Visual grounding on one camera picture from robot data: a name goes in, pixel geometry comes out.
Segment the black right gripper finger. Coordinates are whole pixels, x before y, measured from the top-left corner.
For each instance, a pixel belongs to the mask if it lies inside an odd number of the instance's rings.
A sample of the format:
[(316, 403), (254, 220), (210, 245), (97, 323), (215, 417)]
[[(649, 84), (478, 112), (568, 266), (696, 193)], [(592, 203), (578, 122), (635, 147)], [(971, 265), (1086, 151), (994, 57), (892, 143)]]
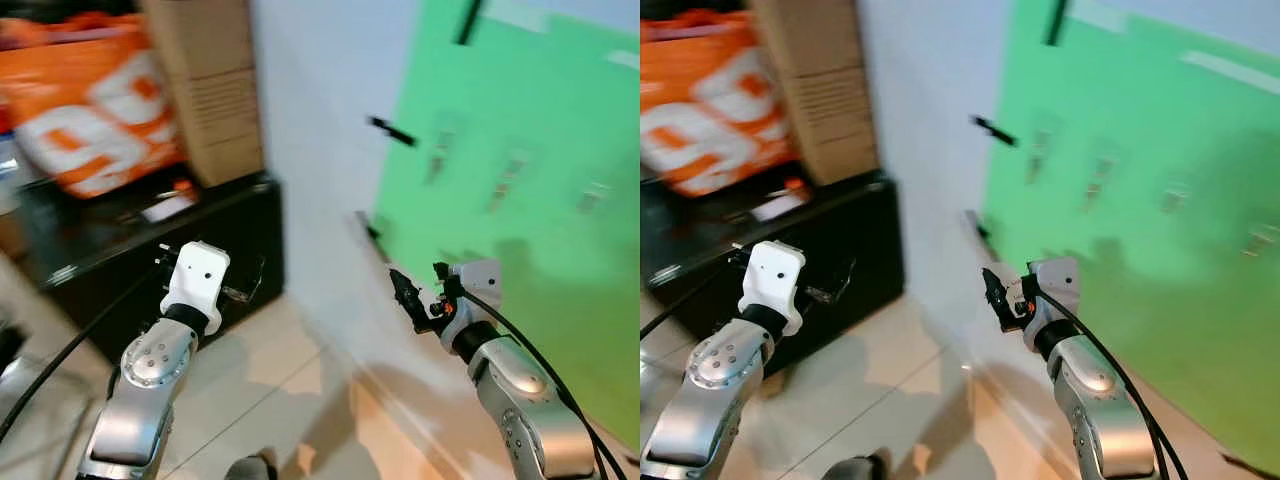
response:
[(420, 289), (415, 285), (413, 280), (392, 265), (388, 266), (388, 273), (394, 289), (396, 302), (408, 315), (424, 315), (425, 307), (420, 300)]
[(1000, 280), (998, 275), (989, 268), (982, 268), (982, 279), (986, 285), (986, 301), (993, 310), (997, 320), (998, 328), (1002, 332), (1009, 330), (1009, 302), (1007, 302), (1007, 289)]

